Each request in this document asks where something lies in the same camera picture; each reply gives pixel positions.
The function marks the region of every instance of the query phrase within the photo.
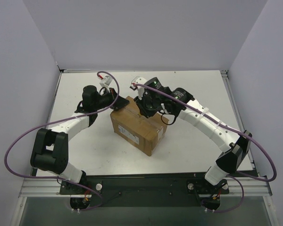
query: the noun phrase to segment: gray wall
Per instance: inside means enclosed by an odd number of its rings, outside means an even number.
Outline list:
[[[46,121],[59,76],[40,32],[21,0],[0,0],[0,226],[10,224],[22,179],[3,157],[21,133]],[[27,173],[34,134],[12,150],[11,167]]]
[[[229,69],[266,0],[24,0],[62,69]]]
[[[252,28],[229,79],[245,128],[273,158],[278,178],[271,183],[283,225],[283,0],[269,0]],[[262,175],[271,175],[265,157],[253,148]]]

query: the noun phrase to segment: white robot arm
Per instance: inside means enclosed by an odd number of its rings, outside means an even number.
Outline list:
[[[108,87],[111,81],[109,76],[100,81],[102,89],[105,89],[103,94],[100,94],[95,86],[84,87],[83,100],[72,115],[76,118],[50,129],[38,130],[30,160],[31,166],[50,171],[66,180],[82,183],[82,176],[86,174],[68,162],[68,142],[80,131],[90,127],[98,116],[98,114],[92,114],[78,117],[79,115],[96,112],[114,102],[117,93],[113,88]],[[127,104],[129,101],[119,96],[111,109],[118,110]]]
[[[136,86],[136,84],[147,85],[162,91],[198,109],[202,113],[199,114],[152,90]],[[175,120],[178,117],[198,128],[219,147],[223,153],[205,174],[205,179],[210,184],[217,185],[227,174],[234,173],[237,170],[249,151],[249,141],[234,132],[220,127],[219,124],[222,122],[210,113],[208,108],[203,107],[190,93],[182,88],[171,91],[169,87],[163,87],[156,77],[149,81],[142,77],[136,77],[132,81],[130,88],[138,90],[138,96],[134,100],[140,109],[141,115],[149,118],[157,111],[162,114],[172,114],[175,116]],[[204,114],[209,115],[219,123],[216,125],[204,117]]]

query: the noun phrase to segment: brown cardboard box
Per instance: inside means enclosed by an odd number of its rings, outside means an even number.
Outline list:
[[[114,132],[146,155],[151,156],[164,136],[167,125],[161,121],[158,113],[149,119],[140,115],[133,98],[126,99],[130,101],[130,104],[110,114]],[[168,123],[167,118],[163,117],[163,120]]]

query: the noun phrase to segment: bolt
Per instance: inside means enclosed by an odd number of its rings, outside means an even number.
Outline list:
[[[189,183],[189,184],[188,184],[188,189],[189,189],[189,190],[193,190],[193,187],[194,187],[194,184],[192,184],[192,183]]]
[[[97,191],[100,191],[100,190],[102,190],[102,185],[101,184],[97,184],[96,186],[95,186],[95,189],[97,190]]]

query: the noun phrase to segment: white table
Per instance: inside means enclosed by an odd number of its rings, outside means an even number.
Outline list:
[[[182,87],[204,107],[228,125],[238,128],[235,115],[219,71],[184,72],[116,72],[122,97],[135,97],[129,89],[136,76],[158,77],[171,90]],[[100,89],[96,73],[63,73],[50,121],[70,117],[82,100],[83,87],[95,85]],[[149,157],[114,133],[107,110],[98,115],[95,123],[81,131],[69,142],[69,161],[87,175],[148,174],[206,172],[221,151],[199,130],[178,119],[168,126],[154,154]],[[252,170],[245,157],[239,170]],[[50,173],[38,170],[38,176]]]

